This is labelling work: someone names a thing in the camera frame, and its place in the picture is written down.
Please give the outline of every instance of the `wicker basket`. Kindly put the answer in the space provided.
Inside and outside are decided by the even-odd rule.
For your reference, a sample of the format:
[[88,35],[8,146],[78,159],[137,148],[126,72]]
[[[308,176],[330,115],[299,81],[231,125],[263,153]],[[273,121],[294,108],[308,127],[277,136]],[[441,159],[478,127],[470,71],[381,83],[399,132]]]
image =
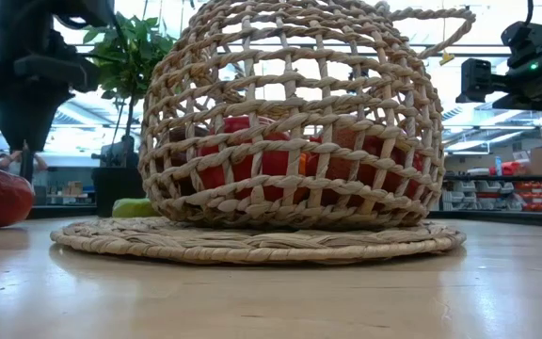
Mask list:
[[[392,26],[447,17],[466,22],[420,54]],[[385,2],[210,1],[156,67],[146,98],[139,170],[154,208],[231,226],[418,223],[444,173],[441,107],[421,59],[473,21],[465,9],[390,12]],[[277,48],[260,49],[262,40]],[[265,72],[273,62],[281,72]],[[222,80],[229,68],[236,76]],[[263,96],[277,87],[278,98]],[[247,127],[226,132],[240,116]]]

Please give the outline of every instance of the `green leaves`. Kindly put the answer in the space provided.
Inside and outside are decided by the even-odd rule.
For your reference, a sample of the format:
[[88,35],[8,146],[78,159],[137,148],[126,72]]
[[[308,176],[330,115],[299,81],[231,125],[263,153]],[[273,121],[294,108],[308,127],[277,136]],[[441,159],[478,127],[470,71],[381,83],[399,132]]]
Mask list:
[[133,96],[137,101],[145,97],[154,67],[168,54],[175,39],[166,35],[164,23],[161,32],[158,18],[140,20],[134,16],[128,19],[120,13],[116,14],[116,18],[126,39],[128,54],[115,27],[90,27],[83,37],[83,43],[104,35],[103,40],[94,44],[91,52],[99,57],[94,62],[100,67],[99,82],[104,90],[102,98],[128,99]]
[[99,34],[100,34],[100,32],[98,32],[95,29],[88,30],[87,33],[85,34],[85,36],[83,37],[83,43],[92,42]]

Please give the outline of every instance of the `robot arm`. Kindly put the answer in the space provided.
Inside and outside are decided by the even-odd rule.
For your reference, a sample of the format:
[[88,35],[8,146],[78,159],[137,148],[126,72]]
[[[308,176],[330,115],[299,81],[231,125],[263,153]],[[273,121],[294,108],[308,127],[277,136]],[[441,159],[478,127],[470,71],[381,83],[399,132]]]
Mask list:
[[98,87],[98,68],[64,42],[54,17],[73,29],[106,26],[113,8],[114,0],[0,0],[0,130],[11,150],[42,151],[70,90]]

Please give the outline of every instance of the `plant stem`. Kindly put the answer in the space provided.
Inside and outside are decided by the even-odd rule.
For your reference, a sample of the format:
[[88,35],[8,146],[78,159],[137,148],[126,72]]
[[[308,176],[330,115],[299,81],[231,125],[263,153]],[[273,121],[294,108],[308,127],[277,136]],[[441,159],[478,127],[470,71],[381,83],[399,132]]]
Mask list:
[[141,20],[146,20],[146,10],[148,9],[148,0],[146,0],[146,4],[143,7],[143,14],[141,15]]
[[127,117],[127,127],[124,131],[124,167],[128,168],[128,159],[129,159],[129,152],[132,152],[133,150],[130,150],[131,142],[131,124],[133,123],[133,107],[136,104],[136,85],[133,85],[133,88],[131,90],[131,100],[129,100],[129,116]]
[[104,163],[107,167],[112,167],[113,161],[113,150],[114,150],[114,141],[117,139],[117,132],[119,131],[120,126],[120,118],[122,117],[122,109],[124,108],[125,100],[122,99],[122,103],[119,104],[118,99],[116,99],[116,102],[114,106],[117,108],[117,112],[119,113],[119,118],[117,119],[117,125],[114,128],[114,135],[112,136],[112,142],[110,143],[110,151],[108,152],[107,156],[105,157]]

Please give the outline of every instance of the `potted plant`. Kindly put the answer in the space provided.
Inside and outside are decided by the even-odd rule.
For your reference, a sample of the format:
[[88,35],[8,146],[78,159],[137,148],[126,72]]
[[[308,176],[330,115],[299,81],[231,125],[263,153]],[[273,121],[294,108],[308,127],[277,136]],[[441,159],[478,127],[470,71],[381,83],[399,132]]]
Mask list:
[[161,27],[158,18],[138,19],[134,16],[129,19],[120,13],[115,17],[112,27],[89,27],[83,38],[83,43],[89,43],[103,37],[94,44],[89,56],[100,68],[99,82],[104,90],[102,98],[114,99],[119,111],[115,137],[125,105],[128,110],[120,166],[113,167],[111,154],[103,154],[105,166],[94,169],[92,173],[100,217],[109,217],[118,199],[145,197],[131,137],[131,125],[136,122],[134,109],[146,95],[154,67],[167,55],[175,41],[164,33],[166,28],[164,23]]

